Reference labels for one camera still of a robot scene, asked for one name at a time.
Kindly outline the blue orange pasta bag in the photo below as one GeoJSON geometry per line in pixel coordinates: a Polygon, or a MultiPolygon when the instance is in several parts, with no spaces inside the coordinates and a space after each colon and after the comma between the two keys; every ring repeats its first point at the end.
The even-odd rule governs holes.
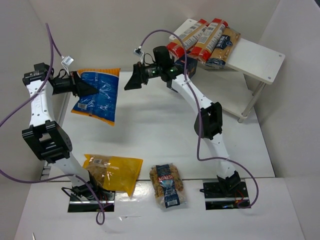
{"type": "Polygon", "coordinates": [[[98,92],[92,95],[81,96],[71,112],[92,117],[114,126],[120,71],[120,68],[79,69],[77,73],[80,75],[80,78],[98,90],[98,92]]]}

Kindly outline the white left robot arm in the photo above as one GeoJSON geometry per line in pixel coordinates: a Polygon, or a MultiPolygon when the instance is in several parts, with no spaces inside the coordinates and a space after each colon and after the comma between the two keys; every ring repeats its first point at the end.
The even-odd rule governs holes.
{"type": "Polygon", "coordinates": [[[99,191],[98,184],[72,154],[71,139],[54,118],[52,96],[72,93],[84,97],[98,90],[81,80],[76,71],[54,76],[54,69],[43,62],[25,73],[22,81],[32,98],[31,119],[29,127],[22,131],[23,139],[39,160],[47,161],[67,175],[74,195],[93,200],[99,191]]]}

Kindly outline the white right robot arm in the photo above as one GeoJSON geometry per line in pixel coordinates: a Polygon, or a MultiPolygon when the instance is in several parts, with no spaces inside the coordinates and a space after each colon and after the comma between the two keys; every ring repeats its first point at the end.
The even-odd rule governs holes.
{"type": "Polygon", "coordinates": [[[142,58],[133,65],[132,76],[124,89],[135,90],[147,85],[153,78],[161,78],[166,86],[179,93],[196,113],[194,131],[198,140],[204,140],[213,153],[218,186],[224,196],[231,196],[239,186],[239,173],[229,161],[230,156],[225,146],[222,126],[223,109],[219,102],[212,102],[191,81],[188,56],[180,58],[181,63],[174,61],[165,46],[153,49],[154,60],[151,64],[145,63],[142,58]]]}

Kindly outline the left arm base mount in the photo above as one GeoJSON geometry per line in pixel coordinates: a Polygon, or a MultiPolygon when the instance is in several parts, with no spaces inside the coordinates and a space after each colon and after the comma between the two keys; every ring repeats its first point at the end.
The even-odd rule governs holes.
{"type": "MultiPolygon", "coordinates": [[[[96,199],[86,198],[84,196],[76,195],[71,188],[62,187],[61,190],[69,197],[68,213],[88,213],[98,212],[100,210],[99,204],[96,199]]],[[[113,212],[115,209],[115,191],[103,189],[97,194],[103,210],[105,212],[113,212]]]]}

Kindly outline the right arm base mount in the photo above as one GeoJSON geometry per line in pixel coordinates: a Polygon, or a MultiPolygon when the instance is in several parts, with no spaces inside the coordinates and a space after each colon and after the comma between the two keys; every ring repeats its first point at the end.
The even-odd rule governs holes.
{"type": "Polygon", "coordinates": [[[202,184],[203,187],[199,191],[204,195],[205,209],[207,211],[238,209],[239,206],[247,207],[251,204],[247,185],[244,181],[241,181],[227,195],[222,192],[217,181],[204,181],[202,184]]]}

